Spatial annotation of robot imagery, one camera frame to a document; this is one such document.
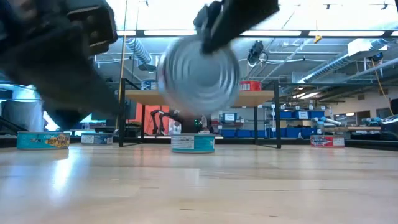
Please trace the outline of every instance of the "metal pole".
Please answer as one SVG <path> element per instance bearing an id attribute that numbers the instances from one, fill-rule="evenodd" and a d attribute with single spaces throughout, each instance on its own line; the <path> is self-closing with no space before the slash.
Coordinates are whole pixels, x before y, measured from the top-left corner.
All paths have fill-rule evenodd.
<path id="1" fill-rule="evenodd" d="M 119 114 L 119 147 L 123 147 L 124 144 L 124 135 L 125 135 L 125 128 L 126 128 L 126 104 L 125 104 L 125 97 L 126 97 L 126 79 L 122 78 L 120 82 L 120 93 L 119 93 L 119 104 L 120 104 L 120 114 Z"/>
<path id="2" fill-rule="evenodd" d="M 144 143 L 145 136 L 145 105 L 142 105 L 141 110 L 141 143 Z"/>
<path id="3" fill-rule="evenodd" d="M 257 106 L 254 107 L 254 143 L 258 144 L 258 117 L 257 117 Z"/>
<path id="4" fill-rule="evenodd" d="M 282 140 L 280 133 L 280 103 L 279 103 L 279 82 L 274 81 L 274 98 L 275 98 L 275 120 L 276 120 L 276 148 L 282 148 Z"/>

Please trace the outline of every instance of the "wooden floor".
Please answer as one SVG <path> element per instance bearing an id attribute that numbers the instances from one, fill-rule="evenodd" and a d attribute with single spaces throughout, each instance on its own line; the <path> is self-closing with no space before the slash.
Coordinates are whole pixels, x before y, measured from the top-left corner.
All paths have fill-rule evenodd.
<path id="1" fill-rule="evenodd" d="M 398 223 L 398 152 L 0 149 L 0 223 Z"/>

